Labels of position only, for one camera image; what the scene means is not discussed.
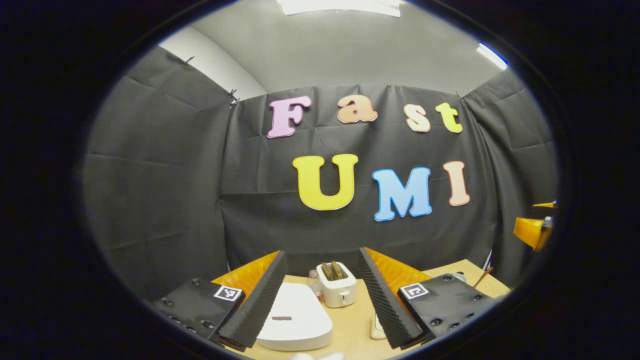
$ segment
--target wooden table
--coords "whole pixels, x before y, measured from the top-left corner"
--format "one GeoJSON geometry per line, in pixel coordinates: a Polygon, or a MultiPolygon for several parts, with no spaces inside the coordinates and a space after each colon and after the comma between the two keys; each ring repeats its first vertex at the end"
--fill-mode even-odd
{"type": "MultiPolygon", "coordinates": [[[[447,272],[463,272],[467,282],[471,285],[475,284],[484,273],[482,269],[466,259],[423,272],[431,277],[447,272]]],[[[284,282],[296,284],[305,284],[306,281],[306,277],[300,276],[286,275],[284,278],[284,282]]],[[[508,287],[491,275],[487,275],[480,282],[477,289],[494,298],[509,292],[508,287]]],[[[374,309],[367,292],[367,286],[362,279],[356,281],[356,291],[356,302],[352,305],[332,309],[323,304],[324,310],[333,322],[331,343],[323,348],[304,351],[304,353],[319,358],[332,352],[342,352],[345,354],[346,360],[377,360],[387,359],[419,346],[415,345],[405,350],[400,350],[400,348],[391,349],[387,339],[371,339],[369,335],[371,333],[371,318],[374,315],[374,309]]],[[[288,360],[297,353],[271,350],[257,342],[253,348],[247,348],[244,352],[238,352],[231,348],[229,350],[257,360],[288,360]]]]}

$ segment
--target ceiling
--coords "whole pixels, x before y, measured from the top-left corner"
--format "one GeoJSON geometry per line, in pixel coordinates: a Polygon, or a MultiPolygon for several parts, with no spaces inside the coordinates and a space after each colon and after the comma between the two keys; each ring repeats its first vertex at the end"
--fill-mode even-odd
{"type": "Polygon", "coordinates": [[[479,40],[410,3],[400,18],[356,11],[284,15],[276,0],[240,0],[191,26],[267,92],[383,83],[461,96],[500,69],[479,40]]]}

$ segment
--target foam letter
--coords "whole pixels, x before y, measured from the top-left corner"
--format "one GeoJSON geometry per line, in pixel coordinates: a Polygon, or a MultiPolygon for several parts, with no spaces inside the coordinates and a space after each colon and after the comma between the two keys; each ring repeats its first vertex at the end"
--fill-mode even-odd
{"type": "Polygon", "coordinates": [[[373,173],[373,179],[378,182],[380,189],[380,210],[375,214],[376,221],[387,221],[396,217],[391,210],[391,202],[394,203],[401,217],[406,215],[409,204],[413,206],[409,214],[420,217],[431,213],[429,205],[429,175],[431,171],[426,167],[417,167],[411,170],[406,187],[393,170],[383,169],[373,173]]]}
{"type": "Polygon", "coordinates": [[[311,106],[311,98],[301,96],[271,101],[269,106],[273,108],[273,121],[267,137],[273,139],[293,135],[296,129],[291,127],[289,120],[293,120],[296,124],[302,121],[302,107],[300,105],[308,108],[311,106]]]}
{"type": "Polygon", "coordinates": [[[465,178],[462,176],[462,169],[465,168],[465,163],[462,161],[450,161],[442,165],[442,167],[449,173],[449,179],[451,180],[451,199],[449,199],[449,204],[451,206],[460,206],[468,203],[471,197],[467,194],[465,178]]]}
{"type": "Polygon", "coordinates": [[[427,115],[427,112],[424,111],[422,106],[407,104],[404,106],[404,114],[408,117],[406,123],[411,130],[418,133],[426,133],[431,130],[431,123],[429,119],[424,116],[427,115]]]}
{"type": "Polygon", "coordinates": [[[443,102],[436,106],[436,111],[442,115],[442,121],[444,122],[444,126],[447,127],[447,130],[452,133],[459,133],[462,131],[462,125],[457,124],[456,119],[453,117],[453,115],[458,114],[456,109],[452,109],[449,104],[443,102]]]}
{"type": "Polygon", "coordinates": [[[378,118],[378,113],[373,110],[373,105],[368,97],[363,95],[349,95],[338,101],[338,120],[345,124],[350,122],[373,121],[378,118]]]}
{"type": "Polygon", "coordinates": [[[347,206],[353,199],[353,165],[358,162],[358,156],[339,154],[331,161],[338,165],[340,191],[333,196],[326,196],[320,190],[320,167],[324,165],[324,159],[320,156],[301,156],[293,160],[293,167],[298,169],[300,200],[314,210],[337,210],[347,206]]]}

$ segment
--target white wall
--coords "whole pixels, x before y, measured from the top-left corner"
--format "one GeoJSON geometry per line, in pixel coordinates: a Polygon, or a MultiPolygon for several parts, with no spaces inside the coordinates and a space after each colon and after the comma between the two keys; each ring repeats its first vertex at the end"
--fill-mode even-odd
{"type": "Polygon", "coordinates": [[[240,100],[266,94],[266,90],[218,44],[198,30],[187,26],[159,44],[211,78],[226,91],[237,89],[240,100]]]}

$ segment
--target white toaster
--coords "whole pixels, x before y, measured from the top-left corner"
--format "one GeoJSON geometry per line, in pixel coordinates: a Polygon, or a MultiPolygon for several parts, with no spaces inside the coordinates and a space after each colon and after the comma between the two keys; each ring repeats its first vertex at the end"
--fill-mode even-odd
{"type": "Polygon", "coordinates": [[[342,271],[347,275],[344,279],[329,281],[322,271],[322,264],[316,267],[318,277],[322,283],[322,294],[324,304],[328,307],[341,307],[351,305],[356,301],[356,278],[342,263],[336,264],[340,266],[342,271]]]}

